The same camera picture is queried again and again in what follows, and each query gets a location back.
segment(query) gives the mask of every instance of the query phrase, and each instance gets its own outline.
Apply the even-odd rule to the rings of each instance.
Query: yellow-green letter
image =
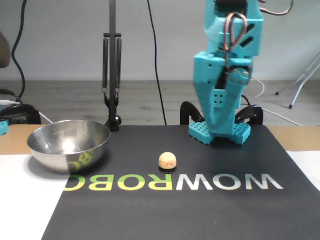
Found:
[[[138,184],[136,186],[126,186],[125,185],[125,180],[127,178],[136,178],[138,179]],[[128,175],[124,175],[122,177],[119,178],[118,180],[118,186],[119,188],[123,189],[123,190],[127,190],[127,191],[134,191],[134,190],[138,190],[141,189],[144,185],[145,185],[145,179],[143,176],[137,175],[137,174],[128,174]]]
[[[86,179],[83,176],[71,175],[69,178],[77,178],[77,179],[79,179],[79,182],[77,185],[75,185],[73,187],[65,187],[64,188],[65,191],[75,191],[75,190],[82,188],[85,185]]]
[[[106,178],[106,181],[100,181],[98,178]],[[111,191],[112,183],[114,182],[114,175],[95,175],[90,178],[90,181],[92,183],[89,185],[89,189],[92,191]]]
[[[149,188],[152,190],[172,190],[172,180],[170,174],[165,175],[165,180],[160,179],[154,174],[148,174],[148,176],[153,179],[153,181],[149,182]]]

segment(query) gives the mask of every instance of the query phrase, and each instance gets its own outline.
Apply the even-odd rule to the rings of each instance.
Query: black mat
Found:
[[[177,157],[173,190],[152,190],[148,175],[165,179],[158,171],[163,152]],[[143,176],[144,186],[119,188],[118,179],[128,174]],[[185,181],[176,190],[180,174],[192,184],[196,174],[203,174],[213,190],[201,180],[198,190]],[[237,177],[240,183],[223,176],[216,186],[213,177],[219,174]],[[246,174],[260,183],[267,174],[275,182],[267,180],[267,189],[262,189],[266,185],[250,181],[249,189]],[[254,126],[243,146],[223,139],[204,146],[188,136],[186,126],[122,126],[112,133],[99,166],[79,175],[85,176],[84,186],[63,192],[43,240],[320,239],[320,192],[264,126]],[[95,175],[114,175],[112,189],[90,190]],[[78,182],[70,178],[67,187]],[[130,177],[124,183],[133,187],[138,180]]]

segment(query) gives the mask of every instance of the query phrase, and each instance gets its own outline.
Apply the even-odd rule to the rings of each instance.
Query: black cable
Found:
[[[12,60],[15,63],[16,67],[18,68],[18,70],[20,72],[20,75],[21,75],[21,79],[22,79],[22,89],[21,89],[21,92],[20,92],[20,94],[18,96],[19,99],[22,97],[22,95],[25,92],[26,80],[25,80],[24,72],[22,71],[18,61],[16,60],[15,52],[16,52],[16,48],[17,48],[17,46],[19,44],[21,35],[22,35],[22,31],[24,29],[26,3],[27,3],[27,0],[23,0],[22,7],[21,7],[21,16],[20,16],[20,29],[19,29],[18,36],[16,37],[15,43],[14,43],[12,51],[11,51]]]
[[[11,96],[14,96],[15,99],[16,99],[19,103],[23,104],[23,102],[20,100],[20,98],[17,97],[17,95],[16,95],[13,91],[10,91],[10,90],[8,90],[8,89],[0,89],[0,95],[11,95]]]
[[[158,84],[158,90],[159,90],[160,102],[161,102],[161,107],[162,107],[162,114],[163,114],[164,125],[167,125],[165,108],[164,108],[164,102],[163,102],[163,100],[162,100],[161,88],[160,88],[160,83],[159,83],[159,78],[158,78],[156,31],[155,31],[154,21],[153,21],[153,19],[152,19],[150,2],[149,2],[149,0],[146,0],[146,1],[147,1],[147,3],[148,3],[149,14],[150,14],[150,21],[151,21],[151,26],[152,26],[152,31],[153,31],[153,39],[154,39],[154,70],[155,70],[155,77],[156,77],[156,82],[157,82],[157,84]]]
[[[244,100],[246,101],[246,103],[250,106],[250,102],[248,100],[248,98],[245,95],[241,95],[242,98],[244,98]]]

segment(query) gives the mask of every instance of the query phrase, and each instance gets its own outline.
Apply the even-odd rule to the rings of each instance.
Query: stainless steel bowl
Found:
[[[110,130],[98,122],[65,120],[35,130],[26,142],[43,166],[71,174],[98,162],[109,137]]]

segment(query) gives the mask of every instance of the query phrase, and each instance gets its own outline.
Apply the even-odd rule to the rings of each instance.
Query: cyan robot arm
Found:
[[[206,0],[204,30],[209,41],[207,51],[195,56],[193,74],[204,121],[189,125],[189,134],[198,141],[210,144],[224,137],[242,145],[250,135],[251,127],[235,123],[235,116],[260,52],[262,12],[267,11],[259,8],[258,0]]]

